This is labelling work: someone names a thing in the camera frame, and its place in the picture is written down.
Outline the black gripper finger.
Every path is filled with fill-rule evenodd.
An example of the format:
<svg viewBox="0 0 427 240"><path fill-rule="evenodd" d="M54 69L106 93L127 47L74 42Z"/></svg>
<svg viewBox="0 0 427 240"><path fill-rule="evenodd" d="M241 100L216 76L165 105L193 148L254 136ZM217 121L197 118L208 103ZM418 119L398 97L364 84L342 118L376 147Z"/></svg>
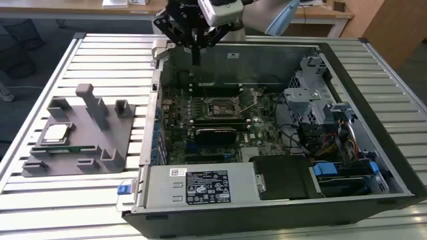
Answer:
<svg viewBox="0 0 427 240"><path fill-rule="evenodd" d="M228 32L234 30L234 23L226 23L212 30L198 28L196 30L196 65L201 63L201 51L213 47Z"/></svg>
<svg viewBox="0 0 427 240"><path fill-rule="evenodd" d="M154 17L151 22L162 34L167 37L169 27L171 26L173 19L167 15L167 8L163 8ZM196 65L196 37L167 37L167 39L177 45L186 49L190 53L190 63Z"/></svg>

